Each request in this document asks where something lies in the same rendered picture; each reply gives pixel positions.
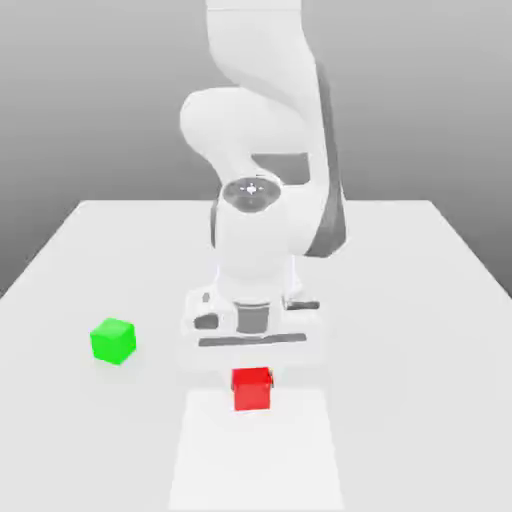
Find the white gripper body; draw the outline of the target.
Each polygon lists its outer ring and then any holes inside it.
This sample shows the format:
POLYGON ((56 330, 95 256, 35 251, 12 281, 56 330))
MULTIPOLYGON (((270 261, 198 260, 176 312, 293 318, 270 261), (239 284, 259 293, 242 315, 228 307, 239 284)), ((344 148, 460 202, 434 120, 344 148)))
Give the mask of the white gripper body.
POLYGON ((190 369, 287 368, 323 360, 323 321, 293 319, 269 334, 198 330, 184 322, 184 365, 190 369))

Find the small red cube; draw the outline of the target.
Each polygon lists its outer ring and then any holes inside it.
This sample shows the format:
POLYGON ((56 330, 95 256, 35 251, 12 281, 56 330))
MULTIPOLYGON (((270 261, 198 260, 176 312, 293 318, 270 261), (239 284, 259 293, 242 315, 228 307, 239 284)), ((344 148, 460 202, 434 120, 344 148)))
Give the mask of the small red cube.
POLYGON ((268 367, 234 369, 231 379, 234 409, 236 411, 269 409, 273 385, 273 374, 268 367))

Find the small green cube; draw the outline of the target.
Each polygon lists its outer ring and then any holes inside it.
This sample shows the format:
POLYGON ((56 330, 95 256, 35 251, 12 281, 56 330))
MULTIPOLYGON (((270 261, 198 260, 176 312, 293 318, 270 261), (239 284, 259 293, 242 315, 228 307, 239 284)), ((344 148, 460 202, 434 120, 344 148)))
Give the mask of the small green cube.
POLYGON ((90 341, 96 359, 120 365, 136 350, 135 327, 130 322, 107 318, 90 332, 90 341))

